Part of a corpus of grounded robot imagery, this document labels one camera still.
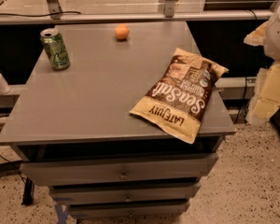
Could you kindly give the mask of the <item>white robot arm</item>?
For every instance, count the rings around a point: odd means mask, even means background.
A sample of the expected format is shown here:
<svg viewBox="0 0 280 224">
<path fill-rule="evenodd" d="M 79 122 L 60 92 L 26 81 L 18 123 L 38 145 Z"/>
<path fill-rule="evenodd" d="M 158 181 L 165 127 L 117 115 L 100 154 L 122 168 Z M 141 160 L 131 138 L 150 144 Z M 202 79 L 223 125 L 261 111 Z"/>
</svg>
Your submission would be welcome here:
<svg viewBox="0 0 280 224">
<path fill-rule="evenodd" d="M 268 20 L 264 36 L 264 53 L 280 61 L 280 5 Z"/>
</svg>

